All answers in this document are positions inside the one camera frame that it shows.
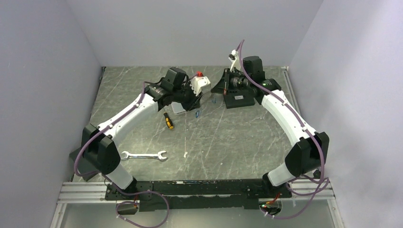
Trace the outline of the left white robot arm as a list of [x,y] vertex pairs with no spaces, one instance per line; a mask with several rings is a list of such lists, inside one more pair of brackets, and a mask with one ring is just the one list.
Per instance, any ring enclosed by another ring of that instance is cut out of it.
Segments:
[[137,180],[122,166],[118,145],[136,124],[171,103],[180,103],[185,111],[199,108],[203,90],[210,85],[208,77],[202,73],[188,76],[177,67],[169,68],[156,83],[144,81],[141,93],[127,107],[103,123],[89,123],[83,129],[81,148],[74,162],[75,175],[85,176],[78,168],[84,159],[95,168],[91,174],[104,175],[118,187],[117,192],[122,198],[133,198]]

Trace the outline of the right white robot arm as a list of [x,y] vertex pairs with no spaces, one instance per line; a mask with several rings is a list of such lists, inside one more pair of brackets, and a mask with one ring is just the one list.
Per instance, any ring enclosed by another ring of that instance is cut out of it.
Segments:
[[280,186],[326,163],[329,137],[317,132],[290,104],[275,79],[267,79],[258,56],[241,59],[236,51],[229,54],[231,66],[224,69],[220,81],[211,89],[223,96],[226,108],[253,106],[266,109],[279,123],[292,146],[284,161],[265,174],[262,192],[274,197]]

